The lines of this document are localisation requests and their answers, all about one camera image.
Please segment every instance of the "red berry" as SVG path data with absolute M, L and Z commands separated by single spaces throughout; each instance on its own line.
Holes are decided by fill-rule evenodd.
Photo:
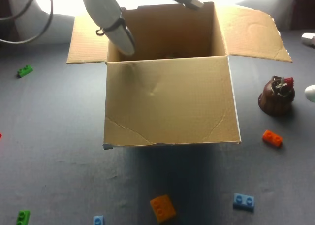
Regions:
M 284 82 L 287 83 L 287 85 L 290 87 L 290 89 L 293 88 L 293 84 L 294 84 L 293 77 L 284 79 Z

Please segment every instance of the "white backdrop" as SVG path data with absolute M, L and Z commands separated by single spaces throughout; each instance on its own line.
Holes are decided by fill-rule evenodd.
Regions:
M 19 12 L 27 0 L 9 0 L 13 14 Z M 138 5 L 173 3 L 171 0 L 117 0 L 120 6 L 133 9 Z M 288 29 L 293 0 L 201 0 L 223 4 L 238 4 L 270 14 L 279 30 Z M 30 10 L 16 21 L 21 39 L 31 37 L 43 28 L 50 10 L 49 0 L 36 0 Z M 84 12 L 81 0 L 54 0 L 56 15 L 47 33 L 35 43 L 69 43 L 75 15 Z

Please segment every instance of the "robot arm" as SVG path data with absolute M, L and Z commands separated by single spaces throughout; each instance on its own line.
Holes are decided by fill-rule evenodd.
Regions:
M 203 3 L 198 0 L 175 0 L 190 9 L 199 9 Z M 122 17 L 116 0 L 83 0 L 85 8 L 93 21 L 100 27 L 97 35 L 106 35 L 125 55 L 135 52 L 133 37 Z

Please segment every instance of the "table surface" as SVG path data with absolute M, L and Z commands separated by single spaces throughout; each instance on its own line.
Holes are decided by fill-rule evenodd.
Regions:
M 302 31 L 283 32 L 293 63 L 230 56 L 241 144 L 103 150 L 106 66 L 66 65 L 69 45 L 0 52 L 0 224 L 31 210 L 31 225 L 157 224 L 149 201 L 168 194 L 170 225 L 315 223 L 315 50 Z M 34 72 L 17 79 L 31 64 Z M 263 113 L 257 99 L 271 76 L 294 77 L 289 116 Z M 269 129 L 276 150 L 261 141 Z M 232 209 L 233 194 L 255 212 Z

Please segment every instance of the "chocolate cake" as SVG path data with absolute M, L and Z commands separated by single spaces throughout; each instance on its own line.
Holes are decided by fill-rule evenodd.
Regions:
M 293 78 L 273 76 L 260 94 L 258 105 L 269 115 L 281 116 L 291 110 L 294 97 Z

